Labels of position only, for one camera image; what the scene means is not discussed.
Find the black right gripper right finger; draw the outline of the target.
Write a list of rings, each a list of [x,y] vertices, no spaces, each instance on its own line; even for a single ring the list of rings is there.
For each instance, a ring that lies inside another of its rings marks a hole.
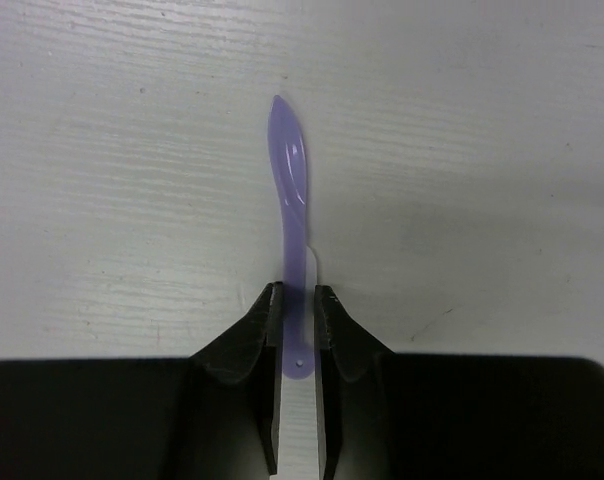
[[[322,479],[388,479],[388,419],[379,358],[391,352],[326,285],[314,293],[315,388]]]

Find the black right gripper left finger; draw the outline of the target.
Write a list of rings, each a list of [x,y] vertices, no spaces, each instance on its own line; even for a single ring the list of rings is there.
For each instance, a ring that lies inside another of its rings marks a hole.
[[[282,383],[283,285],[269,283],[248,312],[193,357],[191,475],[274,475]]]

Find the purple eyebrow razor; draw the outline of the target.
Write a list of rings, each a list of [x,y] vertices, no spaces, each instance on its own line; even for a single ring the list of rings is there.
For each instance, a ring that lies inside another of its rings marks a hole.
[[[280,203],[283,232],[282,371],[292,380],[314,372],[314,349],[307,339],[307,161],[298,118],[280,95],[273,97],[267,142]]]

